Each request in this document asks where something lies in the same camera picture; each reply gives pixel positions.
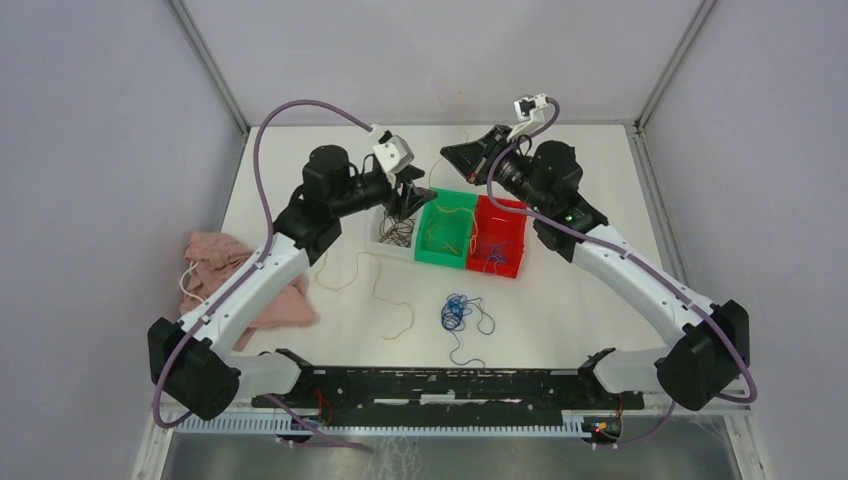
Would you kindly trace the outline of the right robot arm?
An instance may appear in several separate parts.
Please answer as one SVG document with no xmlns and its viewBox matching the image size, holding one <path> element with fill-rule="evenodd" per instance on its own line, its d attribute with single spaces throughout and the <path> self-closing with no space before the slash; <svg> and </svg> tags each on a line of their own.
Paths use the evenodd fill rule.
<svg viewBox="0 0 848 480">
<path fill-rule="evenodd" d="M 617 393 L 659 391 L 697 411 L 714 399 L 750 404 L 757 398 L 750 366 L 749 315 L 739 303 L 718 304 L 653 265 L 579 192 L 582 167 L 571 145 L 540 143 L 522 154 L 510 128 L 444 146 L 440 154 L 472 185 L 498 184 L 523 203 L 540 242 L 591 274 L 638 312 L 663 347 L 603 350 L 582 369 L 580 400 L 602 408 Z"/>
</svg>

